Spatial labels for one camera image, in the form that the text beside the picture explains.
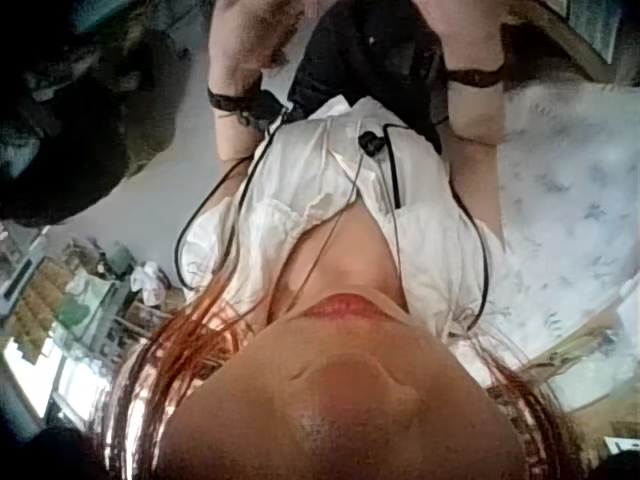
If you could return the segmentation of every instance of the lips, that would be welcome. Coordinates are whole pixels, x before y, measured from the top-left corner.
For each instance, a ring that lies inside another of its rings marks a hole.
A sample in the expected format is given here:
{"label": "lips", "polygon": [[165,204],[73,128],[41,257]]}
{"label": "lips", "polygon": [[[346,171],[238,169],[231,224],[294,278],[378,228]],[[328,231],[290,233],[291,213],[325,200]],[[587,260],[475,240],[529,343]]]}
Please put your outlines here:
{"label": "lips", "polygon": [[304,316],[331,321],[393,320],[376,304],[353,293],[340,293],[327,297],[307,310]]}

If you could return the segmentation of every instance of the white shirt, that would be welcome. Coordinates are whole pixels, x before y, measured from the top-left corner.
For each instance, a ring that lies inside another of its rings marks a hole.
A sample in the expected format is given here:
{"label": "white shirt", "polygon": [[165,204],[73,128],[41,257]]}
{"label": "white shirt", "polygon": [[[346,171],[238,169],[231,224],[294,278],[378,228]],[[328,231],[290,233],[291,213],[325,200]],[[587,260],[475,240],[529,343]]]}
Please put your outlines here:
{"label": "white shirt", "polygon": [[[186,281],[194,286],[210,281],[237,219],[239,240],[234,243],[239,250],[234,255],[239,254],[239,263],[224,299],[239,313],[248,311],[277,280],[300,237],[345,208],[355,179],[357,192],[389,243],[396,265],[401,264],[412,318],[441,337],[447,331],[463,331],[482,298],[480,239],[453,199],[447,166],[429,142],[407,129],[389,131],[401,199],[401,208],[394,212],[387,149],[372,159],[358,143],[366,131],[382,137],[385,124],[403,125],[371,98],[351,108],[337,97],[309,120],[280,128],[257,167],[239,217],[244,183],[188,232],[182,251]],[[251,168],[256,168],[255,160]],[[489,257],[490,290],[481,320],[485,324],[502,309],[501,291],[509,269],[498,239],[482,222],[477,224]]]}

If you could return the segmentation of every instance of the person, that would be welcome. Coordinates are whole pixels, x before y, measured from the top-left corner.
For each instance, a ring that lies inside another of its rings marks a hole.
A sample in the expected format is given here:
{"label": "person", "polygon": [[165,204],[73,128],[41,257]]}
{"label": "person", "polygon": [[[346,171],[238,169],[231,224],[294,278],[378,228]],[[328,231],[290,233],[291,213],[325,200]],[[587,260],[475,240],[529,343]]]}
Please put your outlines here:
{"label": "person", "polygon": [[[582,478],[568,422],[477,335],[505,283],[500,2],[332,3],[266,137],[247,99],[309,2],[216,3],[208,87],[223,179],[179,249],[191,303],[125,362],[94,421],[107,468]],[[440,53],[442,136],[415,97]],[[459,344],[487,378],[465,369]]]}

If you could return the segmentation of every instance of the hand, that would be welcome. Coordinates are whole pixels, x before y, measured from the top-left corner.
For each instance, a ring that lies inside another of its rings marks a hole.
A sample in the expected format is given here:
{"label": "hand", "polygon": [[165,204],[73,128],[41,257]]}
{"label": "hand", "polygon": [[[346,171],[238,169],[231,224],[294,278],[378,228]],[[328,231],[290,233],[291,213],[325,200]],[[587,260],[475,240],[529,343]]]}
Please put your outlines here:
{"label": "hand", "polygon": [[218,0],[209,38],[209,84],[241,94],[263,69],[279,64],[302,18],[322,14],[336,0]]}
{"label": "hand", "polygon": [[503,0],[413,0],[443,41],[474,42],[500,35]]}

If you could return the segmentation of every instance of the dark clothing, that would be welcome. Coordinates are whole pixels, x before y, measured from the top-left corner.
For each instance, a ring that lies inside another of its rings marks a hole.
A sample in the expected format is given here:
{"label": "dark clothing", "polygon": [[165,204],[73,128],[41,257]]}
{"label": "dark clothing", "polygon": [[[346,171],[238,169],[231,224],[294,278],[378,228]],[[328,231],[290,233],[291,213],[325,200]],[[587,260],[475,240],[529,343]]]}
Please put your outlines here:
{"label": "dark clothing", "polygon": [[289,91],[288,121],[308,118],[343,95],[372,97],[440,153],[430,90],[441,66],[440,42],[411,0],[342,0],[320,19]]}

